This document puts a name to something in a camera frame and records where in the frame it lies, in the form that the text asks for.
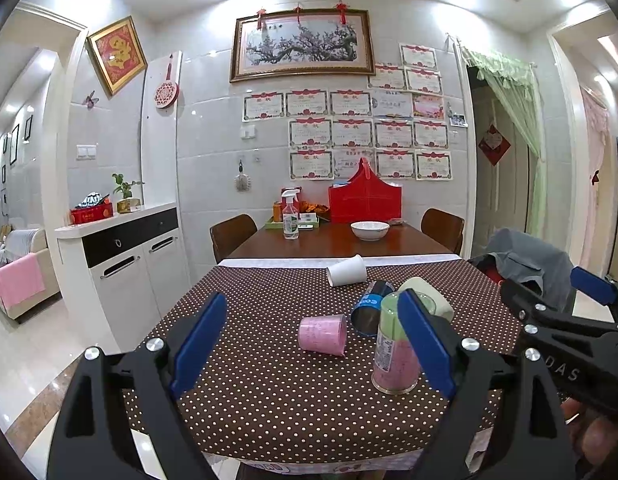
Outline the person's right hand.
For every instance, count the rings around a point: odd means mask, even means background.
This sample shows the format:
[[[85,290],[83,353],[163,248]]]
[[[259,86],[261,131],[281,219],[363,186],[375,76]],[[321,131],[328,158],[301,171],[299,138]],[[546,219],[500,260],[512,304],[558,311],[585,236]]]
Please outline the person's right hand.
[[[574,399],[562,403],[578,479],[618,479],[618,424]]]

